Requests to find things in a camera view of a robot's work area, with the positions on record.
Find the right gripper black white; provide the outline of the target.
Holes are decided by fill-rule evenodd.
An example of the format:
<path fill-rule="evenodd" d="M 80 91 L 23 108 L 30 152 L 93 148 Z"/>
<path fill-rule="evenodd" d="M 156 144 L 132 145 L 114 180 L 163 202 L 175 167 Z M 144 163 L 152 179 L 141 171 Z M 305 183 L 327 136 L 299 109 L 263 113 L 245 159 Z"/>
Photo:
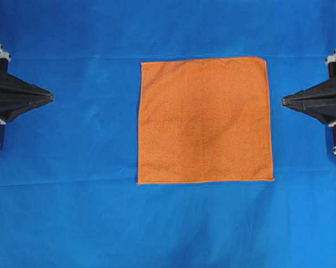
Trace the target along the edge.
<path fill-rule="evenodd" d="M 333 154 L 336 156 L 336 100 L 318 100 L 336 98 L 336 49 L 325 60 L 329 79 L 311 88 L 282 98 L 286 108 L 314 117 L 322 124 L 333 129 Z"/>

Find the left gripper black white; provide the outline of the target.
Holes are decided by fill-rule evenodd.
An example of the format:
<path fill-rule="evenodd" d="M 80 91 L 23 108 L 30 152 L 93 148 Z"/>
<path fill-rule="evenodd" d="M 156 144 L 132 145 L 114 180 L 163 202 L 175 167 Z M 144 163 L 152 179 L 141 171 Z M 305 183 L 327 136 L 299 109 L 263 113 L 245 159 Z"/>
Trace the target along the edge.
<path fill-rule="evenodd" d="M 7 122 L 12 122 L 19 115 L 35 108 L 40 108 L 54 101 L 53 94 L 34 84 L 25 82 L 7 73 L 11 55 L 4 51 L 0 44 L 0 89 L 12 93 L 32 94 L 23 100 L 0 100 L 0 150 L 4 141 L 4 131 Z"/>

